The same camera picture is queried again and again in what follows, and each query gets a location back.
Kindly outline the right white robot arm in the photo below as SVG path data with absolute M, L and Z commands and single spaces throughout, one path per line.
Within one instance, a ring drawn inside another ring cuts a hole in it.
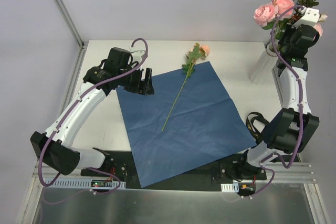
M 279 41 L 280 58 L 276 64 L 282 108 L 270 122 L 260 113 L 248 115 L 246 126 L 257 145 L 245 151 L 234 165 L 239 180 L 257 177 L 265 171 L 263 165 L 275 158 L 289 169 L 318 128 L 320 120 L 312 115 L 307 101 L 305 55 L 319 37 L 310 25 L 287 26 Z

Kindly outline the black ribbon gold lettering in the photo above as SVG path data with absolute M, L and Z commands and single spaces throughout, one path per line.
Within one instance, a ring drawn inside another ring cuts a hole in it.
M 258 131 L 256 127 L 254 127 L 253 123 L 255 121 L 263 124 L 265 127 L 268 126 L 270 122 L 266 120 L 264 116 L 259 112 L 250 112 L 247 115 L 245 125 L 249 130 L 250 134 L 252 135 L 252 137 L 255 139 L 256 144 L 260 144 L 264 140 L 264 137 L 262 133 Z

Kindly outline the single pink rose stem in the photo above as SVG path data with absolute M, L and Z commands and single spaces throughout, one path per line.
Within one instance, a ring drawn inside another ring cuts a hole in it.
M 293 7 L 293 0 L 272 0 L 271 3 L 259 6 L 254 12 L 254 20 L 262 29 L 272 29 L 277 17 L 283 14 L 287 9 Z M 283 15 L 274 32 L 275 40 L 280 40 L 285 32 L 287 22 L 293 15 L 293 9 Z

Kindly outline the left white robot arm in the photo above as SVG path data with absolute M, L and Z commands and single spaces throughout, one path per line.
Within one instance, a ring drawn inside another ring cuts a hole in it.
M 39 161 L 62 175 L 76 168 L 92 168 L 99 176 L 108 175 L 111 164 L 106 152 L 96 147 L 75 148 L 73 142 L 86 119 L 112 90 L 122 87 L 135 94 L 154 94 L 152 70 L 139 68 L 147 57 L 147 50 L 113 47 L 107 59 L 90 68 L 59 118 L 44 132 L 32 134 L 30 142 Z

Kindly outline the pink artificial flower bunch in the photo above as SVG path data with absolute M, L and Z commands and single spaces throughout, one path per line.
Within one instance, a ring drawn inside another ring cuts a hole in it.
M 178 98 L 180 97 L 182 90 L 185 86 L 185 84 L 187 83 L 188 79 L 191 77 L 191 75 L 195 72 L 195 65 L 197 63 L 198 60 L 205 60 L 208 55 L 210 54 L 211 50 L 209 48 L 208 45 L 200 45 L 198 42 L 195 43 L 195 45 L 193 46 L 193 48 L 191 50 L 189 50 L 186 54 L 186 62 L 185 64 L 182 64 L 182 69 L 183 69 L 183 74 L 185 75 L 183 83 L 177 93 L 177 96 L 170 108 L 170 111 L 166 117 L 166 120 L 162 126 L 161 131 L 163 132 L 167 122 L 173 112 L 173 109 L 176 105 L 176 102 L 178 100 Z

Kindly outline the blue wrapping paper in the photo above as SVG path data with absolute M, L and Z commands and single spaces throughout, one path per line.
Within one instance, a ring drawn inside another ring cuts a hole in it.
M 209 62 L 190 78 L 178 69 L 152 81 L 153 95 L 117 89 L 141 187 L 255 146 Z

